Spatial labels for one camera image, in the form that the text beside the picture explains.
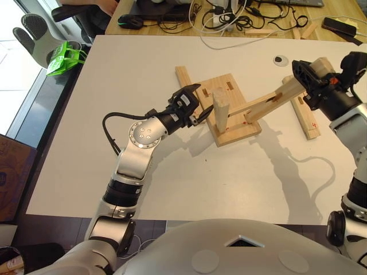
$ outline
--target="wooden stick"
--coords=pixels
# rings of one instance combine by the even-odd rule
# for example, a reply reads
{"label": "wooden stick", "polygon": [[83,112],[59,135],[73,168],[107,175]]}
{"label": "wooden stick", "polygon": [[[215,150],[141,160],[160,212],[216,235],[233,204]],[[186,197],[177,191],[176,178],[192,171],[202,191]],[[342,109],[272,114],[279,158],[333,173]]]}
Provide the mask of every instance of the wooden stick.
{"label": "wooden stick", "polygon": [[[310,66],[319,77],[323,77],[329,72],[335,72],[326,57],[318,58]],[[273,100],[268,99],[262,105],[258,105],[259,107],[256,109],[251,109],[251,113],[248,113],[247,121],[253,122],[262,118],[303,91],[304,87],[293,77],[275,91],[276,97]]]}
{"label": "wooden stick", "polygon": [[[283,79],[283,83],[288,82],[292,78],[293,76],[285,77]],[[303,101],[302,97],[305,95],[307,95],[306,92],[299,94],[298,96],[291,99],[291,103],[303,132],[306,135],[306,139],[310,140],[317,138],[320,135],[320,130],[310,107]]]}
{"label": "wooden stick", "polygon": [[218,87],[211,91],[213,95],[214,115],[216,118],[216,125],[220,133],[224,133],[227,127],[229,99],[225,90]]}
{"label": "wooden stick", "polygon": [[[325,57],[317,59],[311,63],[310,66],[319,77],[323,77],[329,72],[335,72],[332,65]],[[230,110],[228,116],[251,109],[247,112],[247,122],[254,122],[267,115],[271,111],[277,109],[303,91],[304,87],[300,85],[295,78],[292,78],[289,82],[283,84],[276,91],[269,93],[257,100],[241,105],[236,109]]]}
{"label": "wooden stick", "polygon": [[316,29],[317,24],[316,23],[311,23],[311,25],[302,33],[301,35],[301,39],[307,39],[311,33]]}
{"label": "wooden stick", "polygon": [[176,71],[178,82],[181,88],[192,83],[189,77],[188,70],[186,70],[185,66],[177,66],[174,67],[174,69]]}
{"label": "wooden stick", "polygon": [[[181,88],[184,86],[190,85],[192,83],[189,77],[188,70],[186,70],[185,66],[176,66],[174,68],[175,68],[178,82]],[[199,103],[199,106],[194,111],[194,115],[198,117],[202,113],[202,111],[203,111],[203,108]]]}
{"label": "wooden stick", "polygon": [[267,36],[274,32],[272,29],[245,29],[245,35],[249,36]]}
{"label": "wooden stick", "polygon": [[[294,20],[294,18],[292,18],[291,19],[291,27],[293,27],[295,25],[296,25],[296,20]],[[292,32],[293,32],[294,39],[300,39],[300,32],[299,32],[299,28],[298,27],[294,27],[292,29]]]}

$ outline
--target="white table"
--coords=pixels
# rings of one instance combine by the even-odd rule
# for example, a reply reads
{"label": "white table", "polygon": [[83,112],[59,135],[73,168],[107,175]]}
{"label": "white table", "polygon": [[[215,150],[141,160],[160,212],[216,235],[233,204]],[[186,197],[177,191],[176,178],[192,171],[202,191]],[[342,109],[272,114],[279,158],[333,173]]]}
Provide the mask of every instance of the white table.
{"label": "white table", "polygon": [[[246,38],[206,38],[229,45]],[[250,101],[274,91],[291,74],[272,59],[314,61],[336,70],[352,50],[343,42],[263,40],[215,51],[198,37],[98,36],[63,115],[28,207],[28,214],[93,216],[106,190],[114,155],[101,121],[109,112],[143,115],[163,110],[179,88],[174,67],[192,81],[233,74]],[[356,91],[366,100],[364,77]],[[246,218],[271,223],[326,224],[340,209],[355,168],[349,151],[315,112],[321,136],[307,141],[290,103],[260,120],[263,132],[217,148],[206,125],[180,129],[157,148],[135,218]],[[123,147],[132,120],[111,119]]]}

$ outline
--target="cardboard box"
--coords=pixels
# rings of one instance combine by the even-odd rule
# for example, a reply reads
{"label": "cardboard box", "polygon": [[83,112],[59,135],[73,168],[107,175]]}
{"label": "cardboard box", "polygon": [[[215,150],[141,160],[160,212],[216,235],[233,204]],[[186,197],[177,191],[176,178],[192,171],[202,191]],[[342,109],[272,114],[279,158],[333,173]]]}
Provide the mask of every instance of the cardboard box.
{"label": "cardboard box", "polygon": [[36,152],[0,135],[0,222],[14,219]]}

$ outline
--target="wooden block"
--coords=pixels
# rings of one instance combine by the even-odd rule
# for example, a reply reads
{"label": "wooden block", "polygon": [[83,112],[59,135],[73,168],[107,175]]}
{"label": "wooden block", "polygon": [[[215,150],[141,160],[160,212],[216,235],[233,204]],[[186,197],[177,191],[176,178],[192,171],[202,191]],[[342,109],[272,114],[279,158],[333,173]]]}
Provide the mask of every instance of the wooden block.
{"label": "wooden block", "polygon": [[[291,19],[291,26],[295,26],[296,25],[296,20],[294,20],[294,18]],[[293,36],[294,36],[294,39],[300,39],[300,32],[299,32],[299,28],[298,27],[294,27],[292,29],[292,32],[293,32]]]}
{"label": "wooden block", "polygon": [[[179,82],[179,85],[180,85],[181,88],[184,87],[184,86],[192,84],[192,82],[190,80],[190,77],[189,77],[189,74],[188,74],[188,70],[186,70],[185,66],[177,66],[177,67],[175,67],[175,71],[176,71],[178,82]],[[194,111],[194,116],[196,118],[198,118],[199,115],[202,113],[202,111],[203,111],[203,108],[199,104],[199,106]]]}
{"label": "wooden block", "polygon": [[272,29],[245,29],[246,36],[267,36],[274,32]]}
{"label": "wooden block", "polygon": [[216,126],[220,133],[224,133],[227,128],[229,99],[222,87],[212,90],[211,93],[213,95]]}
{"label": "wooden block", "polygon": [[[285,77],[283,79],[283,83],[288,82],[292,78],[293,76]],[[306,92],[299,94],[298,96],[291,99],[291,103],[303,132],[306,135],[306,139],[310,140],[317,138],[320,135],[320,130],[310,107],[303,101],[303,97],[305,95],[307,95]]]}
{"label": "wooden block", "polygon": [[[199,83],[201,87],[197,89],[197,96],[204,109],[213,104],[211,91],[218,87],[222,87],[226,91],[229,99],[229,111],[246,104],[245,98],[231,74],[215,77]],[[220,133],[216,127],[214,112],[207,118],[207,123],[218,147],[261,133],[259,123],[256,121],[249,124],[245,119],[244,112],[228,118],[227,128],[224,133]]]}
{"label": "wooden block", "polygon": [[[323,77],[329,72],[335,72],[326,57],[317,59],[311,63],[310,66],[319,77]],[[273,93],[264,96],[262,103],[256,102],[256,105],[251,107],[251,110],[247,111],[247,122],[251,123],[259,120],[303,91],[304,87],[297,81],[297,79],[293,77],[290,81],[283,84]],[[248,105],[243,105],[243,108],[248,109]]]}
{"label": "wooden block", "polygon": [[311,25],[302,33],[301,35],[301,39],[307,39],[311,33],[316,29],[317,24],[316,23],[311,23]]}

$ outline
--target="mortise slot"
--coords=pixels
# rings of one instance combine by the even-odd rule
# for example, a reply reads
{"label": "mortise slot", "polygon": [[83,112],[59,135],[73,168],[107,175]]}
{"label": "mortise slot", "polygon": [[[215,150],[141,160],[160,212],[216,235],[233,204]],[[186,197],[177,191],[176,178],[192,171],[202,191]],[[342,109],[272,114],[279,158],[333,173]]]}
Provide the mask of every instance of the mortise slot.
{"label": "mortise slot", "polygon": [[298,97],[298,101],[299,101],[300,105],[303,105],[303,99],[300,96]]}
{"label": "mortise slot", "polygon": [[204,94],[205,97],[209,97],[208,92],[206,91],[205,88],[202,90],[202,93]]}
{"label": "mortise slot", "polygon": [[270,97],[266,102],[272,101],[275,98],[275,96]]}
{"label": "mortise slot", "polygon": [[233,85],[232,85],[232,83],[231,82],[227,82],[227,86],[228,86],[228,88],[230,89],[230,90],[233,90],[234,88],[233,88]]}

